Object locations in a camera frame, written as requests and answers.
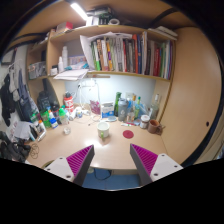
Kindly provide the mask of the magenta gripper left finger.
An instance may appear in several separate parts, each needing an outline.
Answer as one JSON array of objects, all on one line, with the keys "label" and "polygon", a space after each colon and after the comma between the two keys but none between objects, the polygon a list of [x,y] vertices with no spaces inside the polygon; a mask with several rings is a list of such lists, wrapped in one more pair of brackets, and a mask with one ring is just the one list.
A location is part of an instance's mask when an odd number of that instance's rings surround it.
[{"label": "magenta gripper left finger", "polygon": [[94,146],[90,145],[68,157],[57,158],[45,171],[82,186],[94,155]]}]

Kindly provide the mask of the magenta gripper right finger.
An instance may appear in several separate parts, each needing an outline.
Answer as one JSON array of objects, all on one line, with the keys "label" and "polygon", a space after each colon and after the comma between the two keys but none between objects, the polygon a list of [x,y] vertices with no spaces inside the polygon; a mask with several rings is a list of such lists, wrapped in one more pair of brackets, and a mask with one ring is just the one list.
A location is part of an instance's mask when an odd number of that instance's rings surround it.
[{"label": "magenta gripper right finger", "polygon": [[182,166],[167,154],[155,154],[135,144],[130,145],[130,155],[137,168],[143,186],[182,169]]}]

